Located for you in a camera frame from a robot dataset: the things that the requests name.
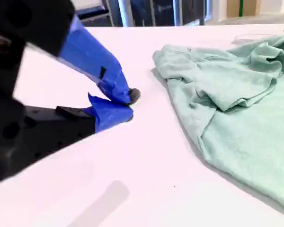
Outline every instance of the mint green t-shirt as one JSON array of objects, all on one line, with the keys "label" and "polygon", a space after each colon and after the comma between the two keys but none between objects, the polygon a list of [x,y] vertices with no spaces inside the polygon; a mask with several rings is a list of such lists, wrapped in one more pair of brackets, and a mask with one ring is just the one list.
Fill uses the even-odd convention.
[{"label": "mint green t-shirt", "polygon": [[204,159],[284,205],[284,36],[153,59]]}]

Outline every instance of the white table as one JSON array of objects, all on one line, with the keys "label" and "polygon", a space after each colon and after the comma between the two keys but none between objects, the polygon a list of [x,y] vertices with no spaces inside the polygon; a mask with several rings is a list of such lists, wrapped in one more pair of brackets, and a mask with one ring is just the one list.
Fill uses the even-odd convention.
[{"label": "white table", "polygon": [[[202,164],[151,72],[164,44],[226,49],[235,36],[283,34],[284,25],[90,31],[141,91],[134,119],[0,183],[0,227],[284,227],[276,202]],[[15,91],[24,104],[86,107],[88,92],[102,96],[85,76],[26,50]]]}]

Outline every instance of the blue painter's tape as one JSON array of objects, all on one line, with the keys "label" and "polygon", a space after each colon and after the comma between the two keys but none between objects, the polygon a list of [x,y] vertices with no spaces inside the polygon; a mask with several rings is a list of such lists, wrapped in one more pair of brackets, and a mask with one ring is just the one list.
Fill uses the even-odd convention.
[{"label": "blue painter's tape", "polygon": [[96,118],[95,132],[127,122],[133,117],[133,110],[128,106],[116,104],[90,94],[89,101],[92,107],[85,108],[83,111]]}]

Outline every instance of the background wall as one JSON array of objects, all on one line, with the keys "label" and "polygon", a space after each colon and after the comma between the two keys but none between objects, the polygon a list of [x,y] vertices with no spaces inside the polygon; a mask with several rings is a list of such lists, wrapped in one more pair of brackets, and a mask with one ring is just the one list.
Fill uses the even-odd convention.
[{"label": "background wall", "polygon": [[85,9],[95,6],[101,6],[102,0],[71,0],[76,9]]},{"label": "background wall", "polygon": [[260,14],[284,14],[284,0],[261,0]]},{"label": "background wall", "polygon": [[261,0],[260,14],[280,13],[283,0]]}]

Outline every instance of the black rubber tip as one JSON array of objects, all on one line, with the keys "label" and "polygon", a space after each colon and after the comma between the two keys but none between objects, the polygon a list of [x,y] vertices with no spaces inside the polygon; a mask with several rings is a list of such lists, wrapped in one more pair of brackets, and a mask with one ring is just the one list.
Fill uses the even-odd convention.
[{"label": "black rubber tip", "polygon": [[138,99],[141,96],[141,92],[136,89],[136,88],[130,88],[129,89],[129,97],[131,98],[131,102],[129,103],[129,105],[134,104],[135,102],[138,101]]}]

